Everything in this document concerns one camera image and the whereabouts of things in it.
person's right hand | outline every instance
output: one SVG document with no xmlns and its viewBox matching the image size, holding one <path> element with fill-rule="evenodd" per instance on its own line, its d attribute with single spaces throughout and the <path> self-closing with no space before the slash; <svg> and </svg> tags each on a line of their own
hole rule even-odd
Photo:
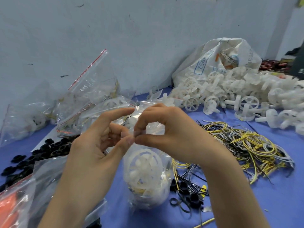
<svg viewBox="0 0 304 228">
<path fill-rule="evenodd" d="M 150 122 L 164 124 L 165 134 L 139 133 L 145 130 Z M 143 111 L 134 127 L 134 135 L 136 134 L 141 134 L 136 136 L 136 144 L 160 149 L 174 159 L 185 163 L 203 164 L 203 159 L 208 156 L 208 153 L 222 146 L 180 108 L 166 107 L 162 103 Z"/>
</svg>

person's left hand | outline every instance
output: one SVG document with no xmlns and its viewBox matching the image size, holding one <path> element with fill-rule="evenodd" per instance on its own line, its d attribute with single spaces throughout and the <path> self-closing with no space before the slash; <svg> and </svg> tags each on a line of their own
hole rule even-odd
<svg viewBox="0 0 304 228">
<path fill-rule="evenodd" d="M 128 129 L 112 121 L 133 112 L 134 108 L 105 112 L 74 140 L 54 197 L 72 200 L 70 206 L 84 216 L 104 198 L 121 158 L 134 142 L 133 135 L 120 139 Z M 111 146 L 115 147 L 105 156 L 103 152 Z"/>
</svg>

blue table surface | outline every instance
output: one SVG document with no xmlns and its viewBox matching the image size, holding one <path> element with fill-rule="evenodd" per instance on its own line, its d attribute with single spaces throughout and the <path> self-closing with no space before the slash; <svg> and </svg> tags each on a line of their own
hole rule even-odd
<svg viewBox="0 0 304 228">
<path fill-rule="evenodd" d="M 169 94 L 170 88 L 165 88 L 164 93 Z M 137 96 L 138 100 L 145 100 L 147 94 Z M 219 114 L 205 115 L 203 107 L 200 106 L 195 112 L 187 112 L 193 120 L 224 121 L 230 126 L 242 125 L 254 130 L 270 139 L 273 143 L 283 147 L 295 161 L 295 171 L 291 176 L 287 172 L 279 170 L 270 175 L 273 184 L 266 178 L 259 178 L 251 187 L 258 199 L 266 218 L 271 227 L 304 227 L 304 136 L 294 132 L 294 127 L 287 130 L 271 129 L 267 124 L 244 122 L 234 117 L 233 110 L 221 111 Z M 30 151 L 43 139 L 54 126 L 49 125 L 35 132 L 31 137 L 14 142 L 0 149 L 0 171 L 10 166 L 10 160 L 17 154 L 30 155 Z M 132 211 L 127 201 L 127 189 L 123 181 L 122 164 L 119 165 L 112 186 L 106 195 L 108 210 L 101 215 L 101 222 L 104 228 L 120 227 L 188 227 L 192 228 L 200 223 L 199 212 L 193 211 L 192 215 L 182 212 L 178 207 L 173 208 L 169 204 L 171 197 L 177 197 L 170 193 L 169 198 L 160 206 L 149 211 Z M 0 185 L 5 182 L 0 177 Z M 210 205 L 210 200 L 205 197 L 205 205 Z M 202 221 L 213 218 L 211 212 L 202 213 Z M 205 227 L 216 227 L 211 222 Z"/>
</svg>

yellow tag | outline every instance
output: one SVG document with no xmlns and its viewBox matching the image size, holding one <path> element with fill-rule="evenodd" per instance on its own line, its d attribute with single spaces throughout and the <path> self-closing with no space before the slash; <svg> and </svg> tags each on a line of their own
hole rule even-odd
<svg viewBox="0 0 304 228">
<path fill-rule="evenodd" d="M 203 185 L 201 191 L 202 191 L 202 192 L 206 192 L 206 191 L 207 191 L 207 186 L 206 186 L 206 185 Z"/>
</svg>

pile of white plastic parts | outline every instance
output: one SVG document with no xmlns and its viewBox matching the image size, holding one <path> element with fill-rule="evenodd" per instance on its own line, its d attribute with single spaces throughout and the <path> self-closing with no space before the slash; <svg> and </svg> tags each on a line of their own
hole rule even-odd
<svg viewBox="0 0 304 228">
<path fill-rule="evenodd" d="M 231 108 L 242 121 L 255 119 L 281 129 L 295 126 L 295 131 L 304 135 L 304 89 L 297 81 L 291 76 L 280 79 L 256 69 L 236 67 L 225 75 L 187 74 L 169 96 L 183 99 L 182 106 L 188 111 L 196 111 L 200 104 L 207 115 L 219 113 L 219 106 Z"/>
</svg>

